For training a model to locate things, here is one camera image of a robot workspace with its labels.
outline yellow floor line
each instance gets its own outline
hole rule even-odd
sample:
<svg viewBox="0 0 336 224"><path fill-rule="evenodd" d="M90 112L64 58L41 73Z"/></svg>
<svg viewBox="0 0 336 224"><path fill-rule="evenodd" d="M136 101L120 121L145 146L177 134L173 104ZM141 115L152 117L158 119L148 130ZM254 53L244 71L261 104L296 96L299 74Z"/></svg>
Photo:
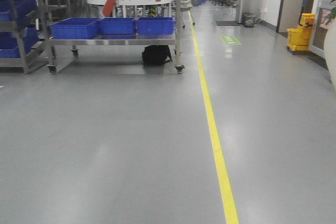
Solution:
<svg viewBox="0 0 336 224"><path fill-rule="evenodd" d="M239 224L238 214L235 204L235 199L233 197L231 183L229 179L229 175L227 172L225 159L222 151L222 147L219 140L217 125L215 121L214 111L211 104L211 98L209 94L208 85L206 82L204 67L201 59L201 52L199 51L198 42L196 38L196 33L192 22L191 24L191 31L194 40L194 46L196 51L196 58L198 64L199 75L201 79L201 86L203 91L203 98L205 103L205 109L208 119L208 125L210 130L211 142L214 151L217 175L219 180L220 192L222 195L223 207L224 207L224 214L226 219L226 224Z"/></svg>

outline metal shelving cart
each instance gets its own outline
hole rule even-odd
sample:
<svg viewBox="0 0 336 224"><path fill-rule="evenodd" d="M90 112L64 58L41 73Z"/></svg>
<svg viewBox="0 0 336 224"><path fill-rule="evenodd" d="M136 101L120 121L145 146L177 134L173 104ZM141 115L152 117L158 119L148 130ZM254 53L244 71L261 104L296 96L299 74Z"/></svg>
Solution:
<svg viewBox="0 0 336 224"><path fill-rule="evenodd" d="M101 35L93 39L53 39L52 35L48 33L48 26L52 22L51 10L48 7L48 0L38 0L41 23L45 34L45 43L48 50L49 65L48 68L51 74L55 74L57 71L65 67L69 62L58 62L56 57L55 46L72 46L72 54L76 59L78 57L77 46L108 46L108 45L174 45L176 54L175 67L178 73L182 73L184 66L181 64L181 0L176 0L176 25L175 33L172 35L134 35L130 39L104 39ZM67 10L71 12L70 0L67 0Z"/></svg>
<svg viewBox="0 0 336 224"><path fill-rule="evenodd" d="M17 11L14 4L14 0L10 0L11 8L13 12L13 21L11 22L0 22L0 31L11 31L15 34L17 39L20 58L0 58L0 67L6 68L23 68L24 73L30 71L29 67L32 65L34 60L44 51L45 43L42 42L37 48L32 50L30 53L26 54L23 35L26 26L30 25L34 19L38 16L38 10L34 10L23 19L17 19Z"/></svg>

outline blue storage crate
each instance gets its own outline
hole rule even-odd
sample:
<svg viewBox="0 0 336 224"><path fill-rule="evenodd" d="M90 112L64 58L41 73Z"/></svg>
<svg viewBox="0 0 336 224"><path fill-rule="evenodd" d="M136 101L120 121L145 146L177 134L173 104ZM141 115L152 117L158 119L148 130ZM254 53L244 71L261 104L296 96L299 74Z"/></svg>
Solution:
<svg viewBox="0 0 336 224"><path fill-rule="evenodd" d="M38 32L36 28L27 28L27 35L23 38L26 53L31 51L31 47L39 41Z"/></svg>
<svg viewBox="0 0 336 224"><path fill-rule="evenodd" d="M51 25L54 39L92 39L99 33L99 19L68 18Z"/></svg>
<svg viewBox="0 0 336 224"><path fill-rule="evenodd" d="M0 58L20 58L20 51L15 38L0 39Z"/></svg>
<svg viewBox="0 0 336 224"><path fill-rule="evenodd" d="M101 34L135 34L135 18L104 18L99 26Z"/></svg>
<svg viewBox="0 0 336 224"><path fill-rule="evenodd" d="M139 34L173 34L175 19L170 17L146 17L136 21Z"/></svg>
<svg viewBox="0 0 336 224"><path fill-rule="evenodd" d="M14 38L14 33L11 31L0 32L0 38Z"/></svg>
<svg viewBox="0 0 336 224"><path fill-rule="evenodd" d="M36 0L14 0L18 18L23 18L37 8ZM13 13L9 0L0 0L0 21L12 21Z"/></svg>
<svg viewBox="0 0 336 224"><path fill-rule="evenodd" d="M13 13L11 6L8 4L0 3L0 22L7 22L13 20Z"/></svg>
<svg viewBox="0 0 336 224"><path fill-rule="evenodd" d="M18 3L23 3L26 5L26 10L24 12L24 15L30 13L31 11L33 10L36 10L37 9L37 3L36 3L36 0L14 0L15 2L18 2Z"/></svg>

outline red object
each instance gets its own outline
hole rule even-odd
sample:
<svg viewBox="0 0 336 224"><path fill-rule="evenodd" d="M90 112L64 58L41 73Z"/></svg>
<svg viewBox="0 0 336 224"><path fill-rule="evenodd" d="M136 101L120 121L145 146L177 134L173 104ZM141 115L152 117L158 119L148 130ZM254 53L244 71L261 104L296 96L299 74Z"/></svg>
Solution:
<svg viewBox="0 0 336 224"><path fill-rule="evenodd" d="M117 0L106 0L105 6L103 8L103 14L105 17L110 17L112 15L116 1Z"/></svg>

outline yellow mop bucket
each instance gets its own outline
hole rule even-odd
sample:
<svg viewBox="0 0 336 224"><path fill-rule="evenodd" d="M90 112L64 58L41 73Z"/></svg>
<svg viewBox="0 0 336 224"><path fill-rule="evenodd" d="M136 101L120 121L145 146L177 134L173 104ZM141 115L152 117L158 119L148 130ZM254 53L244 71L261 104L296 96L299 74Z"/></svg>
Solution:
<svg viewBox="0 0 336 224"><path fill-rule="evenodd" d="M312 27L315 21L315 14L303 13L297 28L287 29L287 47L293 51L308 50Z"/></svg>

